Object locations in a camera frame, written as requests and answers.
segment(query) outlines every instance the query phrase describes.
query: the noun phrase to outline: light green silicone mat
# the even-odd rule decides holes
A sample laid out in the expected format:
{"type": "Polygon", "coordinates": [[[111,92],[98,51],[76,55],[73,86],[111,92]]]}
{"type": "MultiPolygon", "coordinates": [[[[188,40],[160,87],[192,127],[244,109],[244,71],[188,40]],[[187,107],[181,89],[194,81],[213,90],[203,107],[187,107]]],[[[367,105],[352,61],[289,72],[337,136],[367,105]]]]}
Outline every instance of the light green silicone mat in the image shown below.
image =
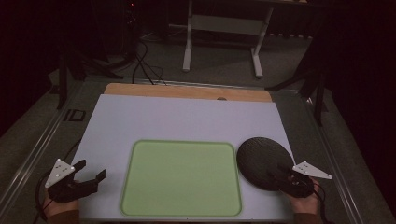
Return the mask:
{"type": "Polygon", "coordinates": [[[242,208],[233,146],[140,140],[120,210],[127,217],[231,217],[242,208]]]}

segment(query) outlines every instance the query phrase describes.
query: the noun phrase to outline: white board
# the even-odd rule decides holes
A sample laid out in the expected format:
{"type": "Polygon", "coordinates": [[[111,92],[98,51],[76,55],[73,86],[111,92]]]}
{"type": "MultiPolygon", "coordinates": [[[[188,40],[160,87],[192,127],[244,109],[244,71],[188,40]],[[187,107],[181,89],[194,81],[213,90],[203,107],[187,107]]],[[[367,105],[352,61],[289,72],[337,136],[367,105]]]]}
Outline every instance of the white board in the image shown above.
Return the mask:
{"type": "MultiPolygon", "coordinates": [[[[87,160],[87,166],[76,175],[80,181],[94,178],[103,169],[107,169],[107,178],[100,183],[99,192],[80,200],[81,218],[130,219],[120,212],[120,196],[132,146],[138,140],[228,142],[237,150],[244,141],[257,136],[277,141],[292,157],[275,103],[103,94],[73,164],[87,160]]],[[[289,203],[281,193],[257,189],[241,175],[240,187],[241,214],[219,219],[292,219],[289,203]]],[[[193,221],[201,217],[154,219],[193,221]]]]}

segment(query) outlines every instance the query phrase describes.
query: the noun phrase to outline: cable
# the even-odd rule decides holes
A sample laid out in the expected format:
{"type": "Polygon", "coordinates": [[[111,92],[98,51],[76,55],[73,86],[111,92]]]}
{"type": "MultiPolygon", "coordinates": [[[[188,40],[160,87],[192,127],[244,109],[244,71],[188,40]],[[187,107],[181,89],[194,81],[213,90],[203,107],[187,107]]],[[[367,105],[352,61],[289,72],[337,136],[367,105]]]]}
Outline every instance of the cable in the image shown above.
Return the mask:
{"type": "Polygon", "coordinates": [[[323,221],[323,224],[334,224],[333,222],[329,221],[326,218],[326,207],[325,207],[325,204],[324,204],[324,199],[321,198],[320,194],[316,190],[314,190],[314,194],[317,195],[317,197],[318,197],[318,199],[320,201],[320,217],[321,217],[321,219],[323,221]]]}
{"type": "Polygon", "coordinates": [[[140,56],[139,54],[136,53],[137,65],[136,65],[136,67],[134,68],[134,71],[133,71],[133,73],[132,73],[132,83],[134,84],[134,77],[135,77],[135,75],[136,75],[137,68],[140,66],[140,67],[142,68],[142,70],[143,70],[144,75],[145,75],[146,78],[149,80],[149,82],[150,82],[152,85],[156,85],[156,83],[154,83],[154,82],[152,81],[151,77],[149,76],[148,72],[147,72],[146,69],[145,69],[145,66],[147,66],[147,67],[149,68],[149,70],[158,78],[157,83],[158,83],[159,81],[161,81],[163,84],[166,85],[166,82],[165,82],[165,81],[163,80],[163,78],[162,78],[163,69],[162,69],[161,67],[158,67],[158,66],[150,66],[150,65],[148,65],[148,64],[144,61],[146,55],[147,55],[148,52],[149,52],[149,47],[148,47],[143,41],[139,41],[139,43],[142,44],[142,45],[145,47],[145,52],[143,53],[143,56],[140,56]],[[153,67],[160,68],[160,69],[161,69],[161,74],[158,75],[158,74],[152,69],[153,67]]]}
{"type": "Polygon", "coordinates": [[[324,188],[321,185],[319,185],[319,184],[314,184],[314,185],[318,186],[321,189],[321,191],[323,192],[323,202],[324,202],[326,200],[326,191],[324,190],[324,188]]]}
{"type": "MultiPolygon", "coordinates": [[[[67,151],[66,155],[64,156],[64,161],[67,159],[67,157],[70,155],[70,153],[76,148],[76,146],[81,143],[81,139],[78,139],[78,141],[70,147],[70,149],[67,151]]],[[[52,168],[48,170],[46,173],[44,173],[40,179],[37,181],[37,184],[35,185],[35,209],[37,210],[37,214],[35,215],[35,219],[33,221],[33,224],[36,224],[38,221],[38,218],[41,217],[43,220],[47,220],[46,215],[44,214],[44,210],[53,202],[53,199],[45,206],[44,204],[40,202],[40,190],[41,190],[41,185],[43,184],[44,179],[50,175],[50,172],[52,171],[52,168]]]]}

